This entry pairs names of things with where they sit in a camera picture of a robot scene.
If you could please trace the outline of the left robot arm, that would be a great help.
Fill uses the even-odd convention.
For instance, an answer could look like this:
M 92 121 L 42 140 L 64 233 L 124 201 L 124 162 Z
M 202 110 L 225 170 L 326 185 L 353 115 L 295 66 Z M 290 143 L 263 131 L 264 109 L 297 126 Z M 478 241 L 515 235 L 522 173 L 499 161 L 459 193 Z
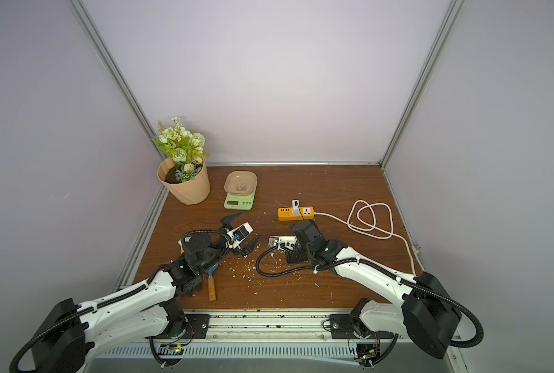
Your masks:
M 92 301 L 75 303 L 68 298 L 55 305 L 34 336 L 14 355 L 11 372 L 31 354 L 35 372 L 82 372 L 104 352 L 137 340 L 162 336 L 174 328 L 188 329 L 188 319 L 177 299 L 202 289 L 203 275 L 227 256 L 247 256 L 257 246 L 252 226 L 231 223 L 236 214 L 221 220 L 218 229 L 185 233 L 182 252 L 169 264 L 161 264 L 143 281 Z

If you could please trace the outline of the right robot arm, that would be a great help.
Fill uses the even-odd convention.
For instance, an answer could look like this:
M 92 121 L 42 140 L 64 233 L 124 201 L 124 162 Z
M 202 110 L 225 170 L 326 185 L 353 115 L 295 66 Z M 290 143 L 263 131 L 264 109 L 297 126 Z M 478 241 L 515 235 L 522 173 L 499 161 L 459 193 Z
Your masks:
M 360 326 L 370 332 L 404 334 L 426 354 L 441 359 L 449 347 L 473 348 L 485 336 L 480 320 L 452 299 L 428 272 L 404 273 L 362 255 L 337 239 L 325 239 L 314 220 L 298 221 L 292 236 L 277 240 L 288 262 L 310 264 L 315 272 L 330 271 L 377 293 L 391 305 L 381 310 L 375 301 L 359 306 Z

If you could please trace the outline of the white usb charger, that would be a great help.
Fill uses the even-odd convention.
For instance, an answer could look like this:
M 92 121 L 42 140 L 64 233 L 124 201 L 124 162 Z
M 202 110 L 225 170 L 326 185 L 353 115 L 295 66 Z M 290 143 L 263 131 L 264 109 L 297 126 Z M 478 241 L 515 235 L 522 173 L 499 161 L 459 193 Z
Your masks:
M 294 217 L 300 217 L 301 211 L 300 211 L 300 202 L 298 200 L 292 200 L 292 216 Z

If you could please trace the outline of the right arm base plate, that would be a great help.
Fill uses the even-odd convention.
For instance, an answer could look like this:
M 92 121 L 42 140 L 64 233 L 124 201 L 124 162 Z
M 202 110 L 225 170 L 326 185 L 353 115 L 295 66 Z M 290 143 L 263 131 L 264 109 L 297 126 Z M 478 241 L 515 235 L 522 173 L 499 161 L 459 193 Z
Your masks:
M 349 314 L 331 314 L 321 325 L 331 334 L 332 339 L 376 340 L 392 339 L 394 336 L 386 331 L 373 332 Z

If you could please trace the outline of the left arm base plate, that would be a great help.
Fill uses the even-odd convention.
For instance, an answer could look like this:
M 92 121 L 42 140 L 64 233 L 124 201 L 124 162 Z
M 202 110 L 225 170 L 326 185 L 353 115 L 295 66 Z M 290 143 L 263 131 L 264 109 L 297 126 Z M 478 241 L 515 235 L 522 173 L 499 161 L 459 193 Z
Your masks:
M 202 340 L 210 326 L 210 314 L 187 313 L 183 321 L 174 321 L 156 339 Z

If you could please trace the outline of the orange power strip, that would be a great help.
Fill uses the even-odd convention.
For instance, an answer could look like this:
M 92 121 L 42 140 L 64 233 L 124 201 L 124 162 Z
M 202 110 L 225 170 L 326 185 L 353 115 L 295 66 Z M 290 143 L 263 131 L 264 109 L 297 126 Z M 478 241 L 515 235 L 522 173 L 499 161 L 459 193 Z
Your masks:
M 302 207 L 299 210 L 294 210 L 294 208 L 278 209 L 278 220 L 280 220 L 280 222 L 292 222 L 313 219 L 314 215 L 315 211 L 312 207 Z

